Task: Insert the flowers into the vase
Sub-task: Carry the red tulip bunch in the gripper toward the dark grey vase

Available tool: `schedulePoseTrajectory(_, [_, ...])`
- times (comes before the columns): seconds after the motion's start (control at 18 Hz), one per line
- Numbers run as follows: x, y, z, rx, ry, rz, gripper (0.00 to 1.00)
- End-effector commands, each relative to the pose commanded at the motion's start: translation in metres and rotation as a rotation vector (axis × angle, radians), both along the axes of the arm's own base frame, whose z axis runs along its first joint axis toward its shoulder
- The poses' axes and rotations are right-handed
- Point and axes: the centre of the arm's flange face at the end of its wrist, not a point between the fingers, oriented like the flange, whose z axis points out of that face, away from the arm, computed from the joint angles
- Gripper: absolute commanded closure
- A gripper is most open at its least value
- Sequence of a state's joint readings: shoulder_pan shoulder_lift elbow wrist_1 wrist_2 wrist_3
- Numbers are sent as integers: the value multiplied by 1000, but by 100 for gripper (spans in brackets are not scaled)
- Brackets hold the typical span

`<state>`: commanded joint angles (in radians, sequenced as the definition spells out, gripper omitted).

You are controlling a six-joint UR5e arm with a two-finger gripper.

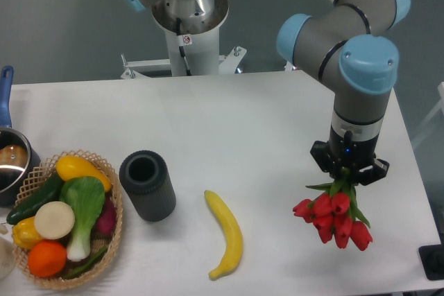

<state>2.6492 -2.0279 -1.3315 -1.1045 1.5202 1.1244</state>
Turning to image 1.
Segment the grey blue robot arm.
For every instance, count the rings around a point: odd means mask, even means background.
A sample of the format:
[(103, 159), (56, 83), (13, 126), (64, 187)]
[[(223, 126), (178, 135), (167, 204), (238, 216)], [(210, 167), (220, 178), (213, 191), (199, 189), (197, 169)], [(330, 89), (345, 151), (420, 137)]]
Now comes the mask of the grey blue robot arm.
[(276, 47), (287, 62), (334, 93), (329, 139), (314, 143), (312, 157), (331, 177), (348, 169), (353, 183), (367, 185), (389, 169), (375, 147), (400, 55), (384, 34), (407, 16), (411, 0), (330, 1), (333, 9), (323, 17), (288, 18)]

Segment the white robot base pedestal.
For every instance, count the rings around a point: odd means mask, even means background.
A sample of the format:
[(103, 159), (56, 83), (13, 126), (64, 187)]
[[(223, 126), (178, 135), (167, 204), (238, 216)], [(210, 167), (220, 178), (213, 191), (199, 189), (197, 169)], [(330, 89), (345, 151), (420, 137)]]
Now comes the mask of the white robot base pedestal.
[(123, 79), (144, 73), (171, 72), (172, 76), (241, 73), (247, 49), (235, 46), (219, 53), (219, 29), (228, 16), (228, 0), (164, 0), (151, 6), (155, 23), (163, 30), (169, 57), (128, 62), (122, 57)]

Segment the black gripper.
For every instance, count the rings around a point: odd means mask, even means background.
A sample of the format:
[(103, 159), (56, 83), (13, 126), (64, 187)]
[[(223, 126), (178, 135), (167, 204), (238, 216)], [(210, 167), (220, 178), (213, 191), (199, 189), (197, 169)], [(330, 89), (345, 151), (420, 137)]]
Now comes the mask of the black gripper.
[(328, 142), (315, 141), (310, 154), (324, 173), (336, 175), (341, 168), (359, 171), (354, 183), (367, 186), (385, 178), (389, 163), (375, 158), (379, 135), (365, 141), (355, 141), (352, 134), (338, 134), (330, 128)]

